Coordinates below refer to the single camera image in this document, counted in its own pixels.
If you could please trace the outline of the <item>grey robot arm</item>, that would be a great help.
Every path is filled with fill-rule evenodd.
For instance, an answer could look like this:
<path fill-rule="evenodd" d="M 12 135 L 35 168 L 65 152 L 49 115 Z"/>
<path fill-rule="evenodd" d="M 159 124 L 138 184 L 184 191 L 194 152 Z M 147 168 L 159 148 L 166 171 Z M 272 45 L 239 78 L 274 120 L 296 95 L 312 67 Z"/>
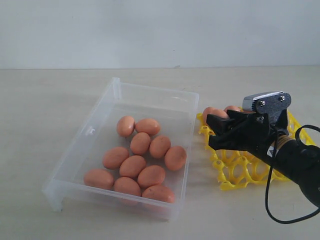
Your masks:
<path fill-rule="evenodd" d="M 246 151 L 296 183 L 304 196 L 320 205 L 320 149 L 289 137 L 286 110 L 271 114 L 227 111 L 228 118 L 207 115 L 213 130 L 208 145 L 214 150 Z"/>

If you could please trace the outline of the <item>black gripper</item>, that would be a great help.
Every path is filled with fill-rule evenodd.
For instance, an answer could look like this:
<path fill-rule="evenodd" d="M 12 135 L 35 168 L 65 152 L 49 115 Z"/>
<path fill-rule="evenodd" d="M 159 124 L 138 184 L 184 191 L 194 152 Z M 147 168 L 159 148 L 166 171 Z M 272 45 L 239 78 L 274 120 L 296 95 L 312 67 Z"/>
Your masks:
<path fill-rule="evenodd" d="M 267 114 L 246 114 L 228 110 L 229 118 L 208 114 L 206 124 L 214 132 L 208 145 L 214 150 L 247 151 L 253 155 L 266 155 L 276 137 L 288 135 L 288 111 L 282 112 L 277 121 L 270 121 Z"/>

